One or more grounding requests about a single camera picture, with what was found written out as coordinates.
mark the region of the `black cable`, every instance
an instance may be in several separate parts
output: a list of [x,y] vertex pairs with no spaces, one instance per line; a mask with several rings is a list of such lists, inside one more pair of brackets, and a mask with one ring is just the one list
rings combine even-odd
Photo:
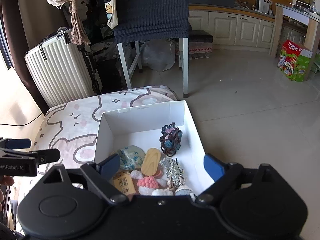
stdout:
[[26,123],[26,124],[21,124],[21,125],[16,125],[16,124],[7,124],[7,123],[0,123],[0,125],[9,125],[9,126],[25,126],[28,125],[30,123],[32,123],[35,119],[33,119],[32,121]]

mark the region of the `white chair leg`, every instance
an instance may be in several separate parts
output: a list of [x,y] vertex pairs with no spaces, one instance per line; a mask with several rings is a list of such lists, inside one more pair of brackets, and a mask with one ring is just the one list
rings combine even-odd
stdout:
[[137,55],[139,54],[139,58],[138,58],[138,68],[139,68],[139,72],[141,73],[141,72],[143,72],[143,69],[142,69],[142,63],[141,63],[141,55],[140,55],[139,42],[138,42],[138,41],[135,41],[134,44],[135,44],[135,47],[136,47]]
[[179,38],[179,70],[182,70],[180,52],[183,50],[183,38]]
[[188,72],[189,72],[189,38],[183,38],[183,97],[188,95]]
[[118,43],[117,45],[118,45],[119,56],[120,56],[121,65],[123,68],[124,77],[125,77],[125,82],[127,83],[128,89],[131,89],[132,84],[131,84],[131,79],[129,76],[128,65],[127,65],[127,62],[126,62],[125,56],[124,56],[123,46],[122,46],[122,43]]

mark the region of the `pink crocheted ball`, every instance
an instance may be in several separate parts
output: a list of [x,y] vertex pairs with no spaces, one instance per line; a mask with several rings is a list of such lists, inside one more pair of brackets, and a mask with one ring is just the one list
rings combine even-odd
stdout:
[[148,188],[159,188],[159,184],[153,176],[139,179],[137,182],[137,186],[148,187]]

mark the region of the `cabinet door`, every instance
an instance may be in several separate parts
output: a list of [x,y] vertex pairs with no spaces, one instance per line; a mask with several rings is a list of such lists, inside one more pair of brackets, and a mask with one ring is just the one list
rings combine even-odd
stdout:
[[260,20],[257,47],[270,48],[273,26],[272,22]]
[[300,32],[297,32],[295,30],[292,30],[291,31],[291,36],[290,36],[290,41],[294,42],[294,43],[298,43],[298,44],[302,44],[304,43],[304,38],[305,38],[305,35],[300,33]]
[[189,22],[193,30],[208,32],[209,12],[189,11]]
[[279,42],[284,43],[286,40],[290,39],[290,36],[291,36],[291,29],[287,27],[282,27]]
[[235,45],[257,46],[260,20],[238,15]]
[[234,45],[236,38],[237,15],[209,12],[209,33],[213,44]]

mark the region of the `crocheted keychain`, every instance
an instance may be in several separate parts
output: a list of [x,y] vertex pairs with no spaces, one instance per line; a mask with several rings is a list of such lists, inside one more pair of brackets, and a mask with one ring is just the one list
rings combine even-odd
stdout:
[[152,195],[155,189],[159,188],[159,184],[162,187],[167,185],[167,181],[165,179],[158,179],[162,175],[162,171],[156,176],[146,176],[143,177],[143,174],[140,171],[132,171],[130,173],[131,178],[137,179],[138,191],[141,195]]
[[161,128],[160,147],[163,153],[172,157],[181,147],[182,131],[176,127],[175,122]]

